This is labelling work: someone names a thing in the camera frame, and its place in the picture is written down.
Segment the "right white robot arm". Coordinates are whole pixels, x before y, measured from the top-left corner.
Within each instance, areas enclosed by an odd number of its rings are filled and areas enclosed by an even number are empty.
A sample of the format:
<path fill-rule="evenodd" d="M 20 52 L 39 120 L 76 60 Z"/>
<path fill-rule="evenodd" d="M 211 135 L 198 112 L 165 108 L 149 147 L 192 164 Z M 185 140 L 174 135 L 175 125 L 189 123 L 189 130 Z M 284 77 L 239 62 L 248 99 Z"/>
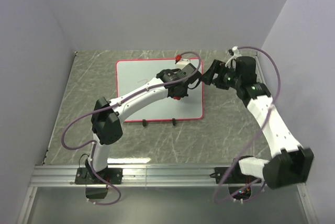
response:
<path fill-rule="evenodd" d="M 214 60 L 203 74 L 202 82 L 219 89 L 233 88 L 257 121 L 270 148 L 270 160 L 250 155 L 235 158 L 231 169 L 235 181 L 254 177 L 271 189 L 307 181 L 314 154 L 292 135 L 275 108 L 269 89 L 257 81 L 255 58 L 237 57 L 235 64 L 230 65 Z"/>

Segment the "red framed whiteboard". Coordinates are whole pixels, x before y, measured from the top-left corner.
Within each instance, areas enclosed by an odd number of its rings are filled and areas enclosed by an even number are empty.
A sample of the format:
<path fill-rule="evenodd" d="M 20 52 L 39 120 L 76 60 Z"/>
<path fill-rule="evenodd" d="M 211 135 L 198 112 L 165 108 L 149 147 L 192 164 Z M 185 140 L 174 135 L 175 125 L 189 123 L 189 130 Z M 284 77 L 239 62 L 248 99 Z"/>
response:
<path fill-rule="evenodd" d="M 204 115 L 204 88 L 188 90 L 184 98 L 168 97 L 156 75 L 175 69 L 174 59 L 120 60 L 116 63 L 117 98 L 110 101 L 124 122 L 198 120 Z"/>

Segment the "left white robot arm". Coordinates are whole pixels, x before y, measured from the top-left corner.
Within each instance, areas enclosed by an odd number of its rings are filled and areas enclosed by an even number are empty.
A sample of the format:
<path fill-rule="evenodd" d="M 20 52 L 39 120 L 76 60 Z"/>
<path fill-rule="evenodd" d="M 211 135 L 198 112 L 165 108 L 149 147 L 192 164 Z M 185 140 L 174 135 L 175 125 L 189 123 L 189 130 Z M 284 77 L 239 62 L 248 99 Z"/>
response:
<path fill-rule="evenodd" d="M 91 117 L 96 146 L 92 148 L 87 177 L 93 183 L 100 183 L 105 179 L 110 146 L 122 137 L 122 123 L 126 119 L 159 100 L 187 97 L 188 86 L 199 80 L 201 75 L 198 68 L 187 62 L 179 64 L 175 69 L 160 71 L 145 85 L 121 97 L 110 101 L 98 99 L 94 109 L 104 111 Z"/>

